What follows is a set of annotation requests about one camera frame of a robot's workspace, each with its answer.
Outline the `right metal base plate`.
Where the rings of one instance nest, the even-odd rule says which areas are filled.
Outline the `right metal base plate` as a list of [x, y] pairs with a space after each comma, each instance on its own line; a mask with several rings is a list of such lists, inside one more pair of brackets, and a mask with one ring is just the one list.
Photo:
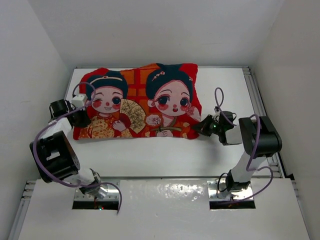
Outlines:
[[240, 200], [253, 200], [253, 190], [251, 185], [247, 189], [242, 188], [241, 190], [228, 191], [223, 189], [226, 188], [225, 178], [222, 178], [219, 182], [218, 189], [218, 178], [212, 178], [207, 180], [208, 198], [211, 202], [222, 202], [222, 201], [240, 201]]

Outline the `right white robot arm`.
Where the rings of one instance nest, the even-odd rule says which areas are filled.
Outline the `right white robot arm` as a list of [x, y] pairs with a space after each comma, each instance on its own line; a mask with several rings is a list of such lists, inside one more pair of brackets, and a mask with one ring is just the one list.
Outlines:
[[226, 174], [225, 190], [228, 192], [246, 189], [265, 158], [270, 158], [282, 149], [282, 139], [268, 116], [242, 117], [234, 124], [236, 114], [217, 111], [192, 127], [206, 137], [218, 136], [224, 146], [242, 145], [244, 152], [238, 163]]

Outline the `pink patterned pillowcase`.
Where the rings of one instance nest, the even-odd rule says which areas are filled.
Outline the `pink patterned pillowcase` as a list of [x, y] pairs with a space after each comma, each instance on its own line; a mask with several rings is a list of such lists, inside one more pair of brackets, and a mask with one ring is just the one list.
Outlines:
[[202, 106], [196, 92], [195, 63], [161, 64], [125, 70], [98, 68], [80, 80], [90, 106], [90, 123], [76, 127], [75, 140], [198, 137]]

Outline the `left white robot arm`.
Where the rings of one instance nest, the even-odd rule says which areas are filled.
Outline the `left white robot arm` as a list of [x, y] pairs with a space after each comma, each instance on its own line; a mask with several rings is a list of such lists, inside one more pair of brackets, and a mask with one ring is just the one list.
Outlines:
[[93, 169], [81, 169], [79, 159], [67, 135], [74, 127], [87, 127], [91, 120], [85, 109], [77, 112], [67, 100], [60, 99], [49, 105], [50, 122], [36, 141], [29, 144], [30, 151], [41, 179], [49, 184], [54, 180], [44, 171], [60, 181], [78, 187], [82, 194], [100, 197], [100, 176]]

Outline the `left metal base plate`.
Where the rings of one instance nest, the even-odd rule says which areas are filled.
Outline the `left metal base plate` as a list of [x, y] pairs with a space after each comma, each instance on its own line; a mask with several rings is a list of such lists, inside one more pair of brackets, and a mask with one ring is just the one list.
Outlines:
[[93, 202], [94, 198], [96, 198], [99, 202], [118, 201], [120, 199], [118, 190], [118, 188], [120, 188], [120, 180], [102, 178], [101, 182], [111, 184], [103, 184], [95, 188], [76, 188], [73, 200], [78, 202]]

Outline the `metal base plate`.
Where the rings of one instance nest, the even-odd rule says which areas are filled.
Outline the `metal base plate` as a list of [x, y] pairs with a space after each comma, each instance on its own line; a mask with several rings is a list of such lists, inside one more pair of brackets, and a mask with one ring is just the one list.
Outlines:
[[102, 178], [101, 182], [111, 184], [103, 184], [95, 188], [76, 188], [73, 200], [78, 202], [93, 202], [94, 198], [96, 198], [99, 202], [118, 201], [120, 199], [118, 190], [118, 188], [120, 188], [120, 180]]
[[242, 188], [241, 190], [228, 191], [223, 189], [226, 188], [225, 178], [222, 178], [219, 182], [218, 189], [218, 178], [212, 178], [207, 180], [208, 198], [211, 202], [222, 202], [222, 201], [240, 201], [240, 200], [253, 200], [253, 190], [251, 185], [247, 189]]

